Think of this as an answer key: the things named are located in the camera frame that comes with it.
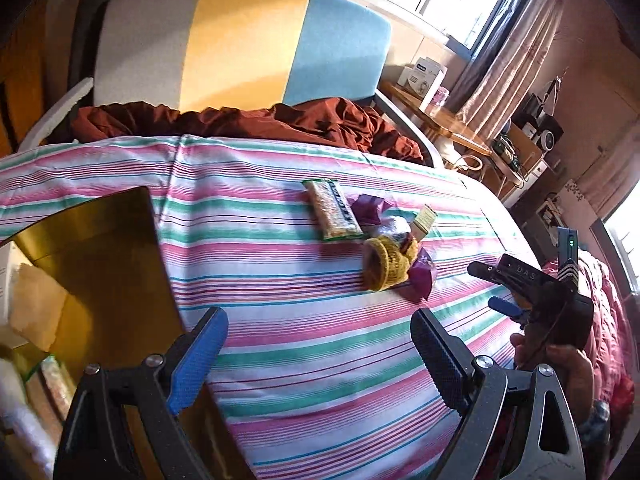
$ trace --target striped bedsheet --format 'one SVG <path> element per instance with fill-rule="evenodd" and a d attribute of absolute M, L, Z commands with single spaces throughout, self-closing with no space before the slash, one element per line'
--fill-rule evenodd
<path fill-rule="evenodd" d="M 359 241 L 322 242 L 301 181 L 382 196 L 387 214 L 438 213 L 423 242 L 439 275 L 428 303 L 409 285 L 363 290 Z M 512 359 L 517 326 L 492 312 L 508 292 L 472 260 L 508 252 L 536 264 L 482 185 L 350 150 L 193 136 L 44 146 L 0 160 L 0 238 L 84 200 L 133 186 L 152 194 L 180 314 L 228 313 L 210 390 L 261 479 L 420 478 L 458 423 L 409 334 L 430 307 L 475 354 Z"/>

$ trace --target blue gripper pad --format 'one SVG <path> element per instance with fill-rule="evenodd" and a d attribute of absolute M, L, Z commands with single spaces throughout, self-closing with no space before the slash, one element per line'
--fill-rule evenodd
<path fill-rule="evenodd" d="M 488 304 L 491 310 L 500 312 L 500 314 L 504 314 L 508 317 L 519 317 L 522 314 L 522 309 L 519 306 L 503 300 L 502 298 L 498 298 L 497 296 L 490 297 Z"/>
<path fill-rule="evenodd" d="M 222 345 L 229 328 L 226 312 L 217 308 L 215 313 L 201 328 L 200 333 L 185 352 L 171 376 L 171 393 L 166 403 L 169 410 L 178 415 L 196 400 L 207 374 Z"/>
<path fill-rule="evenodd" d="M 450 336 L 428 308 L 411 318 L 411 339 L 445 405 L 464 416 L 470 399 L 466 382 L 474 358 L 462 339 Z"/>

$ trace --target brown blanket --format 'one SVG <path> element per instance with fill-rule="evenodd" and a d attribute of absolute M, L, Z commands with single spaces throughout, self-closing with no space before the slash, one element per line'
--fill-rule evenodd
<path fill-rule="evenodd" d="M 249 112 L 237 108 L 206 108 L 185 112 L 137 102 L 80 108 L 71 124 L 80 142 L 119 136 L 242 137 L 292 140 L 351 148 L 422 164 L 418 144 L 403 137 L 373 108 L 343 98 L 309 101 L 297 106 L 277 104 Z"/>

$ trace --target yellow knitted item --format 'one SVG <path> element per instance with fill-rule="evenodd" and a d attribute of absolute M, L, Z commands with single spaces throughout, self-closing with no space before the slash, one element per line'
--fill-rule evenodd
<path fill-rule="evenodd" d="M 370 238 L 365 242 L 362 275 L 369 290 L 385 290 L 405 282 L 407 271 L 418 255 L 418 242 L 413 239 L 406 253 L 386 236 Z"/>

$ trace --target chair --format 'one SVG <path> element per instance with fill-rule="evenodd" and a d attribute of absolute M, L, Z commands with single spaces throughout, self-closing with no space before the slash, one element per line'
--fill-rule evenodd
<path fill-rule="evenodd" d="M 251 110 L 340 96 L 374 102 L 441 168 L 432 143 L 376 88 L 389 41 L 388 21 L 348 0 L 81 0 L 69 91 L 19 151 L 68 128 L 80 105 Z"/>

